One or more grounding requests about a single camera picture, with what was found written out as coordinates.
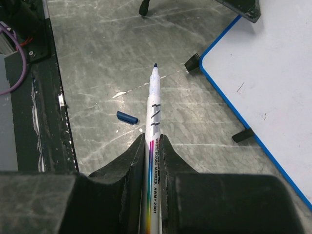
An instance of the purple wire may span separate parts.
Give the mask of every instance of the purple wire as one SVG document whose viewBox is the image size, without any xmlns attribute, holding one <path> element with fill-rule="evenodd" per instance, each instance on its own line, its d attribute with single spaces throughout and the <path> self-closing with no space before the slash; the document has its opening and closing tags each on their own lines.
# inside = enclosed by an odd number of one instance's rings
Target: purple wire
<svg viewBox="0 0 312 234">
<path fill-rule="evenodd" d="M 8 93 L 16 90 L 20 86 L 20 84 L 23 82 L 23 80 L 25 79 L 26 72 L 27 72 L 26 55 L 25 55 L 22 47 L 20 46 L 18 40 L 15 39 L 15 37 L 8 30 L 6 30 L 6 28 L 0 23 L 0 33 L 2 33 L 2 32 L 5 32 L 11 38 L 11 40 L 15 43 L 16 47 L 18 48 L 20 55 L 21 55 L 21 59 L 23 61 L 23 71 L 21 73 L 19 80 L 15 83 L 15 85 L 13 85 L 11 88 L 9 88 L 5 91 L 0 92 L 0 96 L 4 95 L 4 94 L 8 94 Z"/>
</svg>

